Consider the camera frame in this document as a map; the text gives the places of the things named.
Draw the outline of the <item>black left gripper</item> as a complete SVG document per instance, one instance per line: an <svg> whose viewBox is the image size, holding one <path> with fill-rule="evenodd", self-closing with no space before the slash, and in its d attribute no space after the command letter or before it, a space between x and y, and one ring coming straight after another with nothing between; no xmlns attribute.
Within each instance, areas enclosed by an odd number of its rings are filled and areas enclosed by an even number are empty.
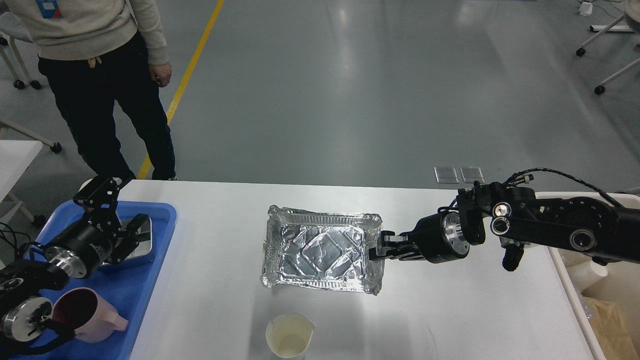
<svg viewBox="0 0 640 360"><path fill-rule="evenodd" d="M73 279L86 279L107 262L121 264L150 240L150 217L137 214L121 228L117 215L123 180L96 176L73 196L83 215L45 245L45 259Z"/></svg>

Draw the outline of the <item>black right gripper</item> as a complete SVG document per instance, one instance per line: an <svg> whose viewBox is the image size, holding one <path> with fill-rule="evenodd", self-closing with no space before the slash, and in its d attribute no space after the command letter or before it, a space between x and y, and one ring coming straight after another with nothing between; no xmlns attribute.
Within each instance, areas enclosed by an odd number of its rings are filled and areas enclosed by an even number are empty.
<svg viewBox="0 0 640 360"><path fill-rule="evenodd" d="M370 261L428 261L432 264L461 260L468 256L470 243L464 237L457 212L439 212L418 221L407 235L382 230L375 246L368 249Z"/></svg>

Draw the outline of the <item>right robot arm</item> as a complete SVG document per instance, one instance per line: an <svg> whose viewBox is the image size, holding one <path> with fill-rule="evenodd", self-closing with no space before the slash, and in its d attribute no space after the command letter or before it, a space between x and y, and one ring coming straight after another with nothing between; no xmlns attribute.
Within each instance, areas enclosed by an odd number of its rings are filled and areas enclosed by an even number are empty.
<svg viewBox="0 0 640 360"><path fill-rule="evenodd" d="M428 261L432 264L464 259L471 246L486 240L484 219L500 239L505 254L502 267L518 268L526 246L586 255L595 264L638 264L640 259L639 210L622 205L610 194L587 183L596 198L539 198L528 187L541 167L515 172L503 182L458 189L448 206L419 219L410 231L381 231L368 259Z"/></svg>

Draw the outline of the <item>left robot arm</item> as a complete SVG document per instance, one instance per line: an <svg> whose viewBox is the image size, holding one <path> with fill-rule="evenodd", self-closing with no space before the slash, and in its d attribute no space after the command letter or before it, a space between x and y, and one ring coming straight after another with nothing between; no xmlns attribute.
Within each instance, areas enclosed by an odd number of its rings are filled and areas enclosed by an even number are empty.
<svg viewBox="0 0 640 360"><path fill-rule="evenodd" d="M26 244L1 271L1 358L49 353L71 341L74 331L53 319L51 301L42 290L58 291L71 279L89 278L103 265L121 264L140 242L151 237L151 219L137 214L122 224L118 196L127 181L96 176L73 202L83 214L53 237L38 243L42 260L26 259Z"/></svg>

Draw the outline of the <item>person's hand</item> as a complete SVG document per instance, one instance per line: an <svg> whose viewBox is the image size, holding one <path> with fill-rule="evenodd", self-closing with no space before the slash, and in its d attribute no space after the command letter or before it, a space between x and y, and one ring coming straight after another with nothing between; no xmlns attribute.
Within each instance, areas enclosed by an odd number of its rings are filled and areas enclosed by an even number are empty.
<svg viewBox="0 0 640 360"><path fill-rule="evenodd" d="M159 88L165 88L171 82L173 65L170 61L164 64L149 64L148 70L151 80L157 84Z"/></svg>

